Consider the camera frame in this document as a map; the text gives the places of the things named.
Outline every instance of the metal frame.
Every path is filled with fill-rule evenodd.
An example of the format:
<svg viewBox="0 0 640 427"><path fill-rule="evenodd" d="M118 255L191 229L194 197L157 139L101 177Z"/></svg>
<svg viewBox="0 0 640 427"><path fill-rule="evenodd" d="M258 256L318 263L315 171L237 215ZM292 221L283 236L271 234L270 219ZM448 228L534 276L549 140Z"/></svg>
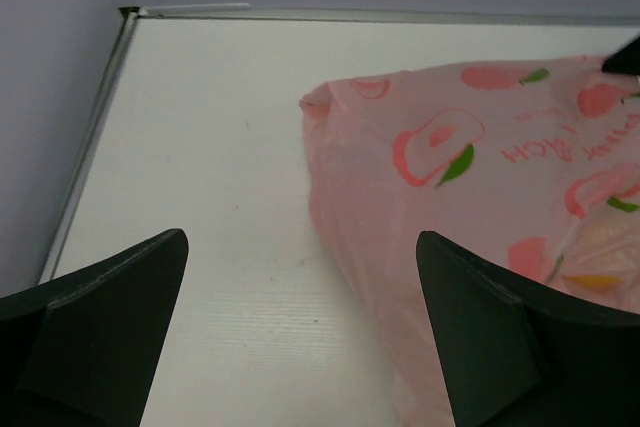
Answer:
<svg viewBox="0 0 640 427"><path fill-rule="evenodd" d="M82 191L91 169L100 134L106 122L109 106L121 74L124 60L136 31L139 19L228 19L323 22L375 22L411 24L471 24L471 25L558 25L624 27L639 26L640 17L562 17L490 14L429 14L421 12L391 12L366 10L255 10L250 4L206 4L166 7L146 7L130 13L115 44L105 70L93 108L90 128L84 139L73 182L69 188L64 210L51 240L49 254L40 283L51 280L62 254Z"/></svg>
<svg viewBox="0 0 640 427"><path fill-rule="evenodd" d="M109 63L105 69L102 81L100 82L100 88L96 96L96 100L93 104L91 120L89 122L89 128L82 142L82 148L80 155L76 162L74 169L73 180L67 191L65 205L56 226L56 231L53 235L51 243L49 244L49 252L47 259L40 275L39 284L51 280L56 272L62 249L64 248L67 235L71 229L71 223L73 217L80 203L80 197L84 190L87 177L89 176L89 170L91 169L91 163L98 147L100 140L100 134L107 119L109 112L109 106L113 99L115 87L118 84L120 73L122 71L122 65L127 57L129 45L135 34L137 21L139 15L135 12L130 13L124 20L120 34L114 45Z"/></svg>

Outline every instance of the white table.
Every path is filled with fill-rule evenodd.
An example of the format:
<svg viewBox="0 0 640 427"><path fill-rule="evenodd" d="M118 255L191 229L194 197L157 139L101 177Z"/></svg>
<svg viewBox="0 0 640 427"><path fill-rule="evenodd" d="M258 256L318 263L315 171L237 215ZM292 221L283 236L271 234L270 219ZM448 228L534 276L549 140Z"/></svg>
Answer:
<svg viewBox="0 0 640 427"><path fill-rule="evenodd" d="M187 232L142 425L395 425L390 366L308 219L302 94L336 77L609 52L636 32L141 20L56 276Z"/></svg>

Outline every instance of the pink plastic bag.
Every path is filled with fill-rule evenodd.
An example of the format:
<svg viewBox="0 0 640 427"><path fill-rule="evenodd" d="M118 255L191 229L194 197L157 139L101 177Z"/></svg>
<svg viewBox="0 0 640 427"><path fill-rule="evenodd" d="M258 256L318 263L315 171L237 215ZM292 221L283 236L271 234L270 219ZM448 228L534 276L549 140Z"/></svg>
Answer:
<svg viewBox="0 0 640 427"><path fill-rule="evenodd" d="M313 222L379 326L404 426L453 426L421 231L640 312L640 85L601 58L449 65L305 96Z"/></svg>

